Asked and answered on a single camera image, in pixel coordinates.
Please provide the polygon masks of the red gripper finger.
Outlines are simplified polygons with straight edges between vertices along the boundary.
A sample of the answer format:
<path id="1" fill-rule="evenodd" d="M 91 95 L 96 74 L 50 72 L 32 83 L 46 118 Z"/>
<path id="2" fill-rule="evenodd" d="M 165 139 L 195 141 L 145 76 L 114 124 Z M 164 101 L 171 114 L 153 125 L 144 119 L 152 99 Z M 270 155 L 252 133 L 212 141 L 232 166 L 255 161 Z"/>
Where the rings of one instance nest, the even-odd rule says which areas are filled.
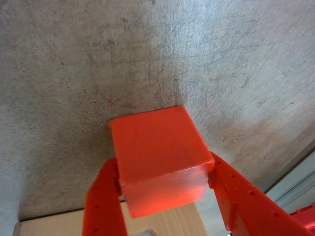
<path id="1" fill-rule="evenodd" d="M 286 213 L 222 158 L 208 173 L 225 228 L 234 236 L 311 236 L 312 232 Z"/>
<path id="2" fill-rule="evenodd" d="M 89 188 L 84 204 L 83 236 L 127 236 L 120 206 L 117 160 L 105 162 Z"/>

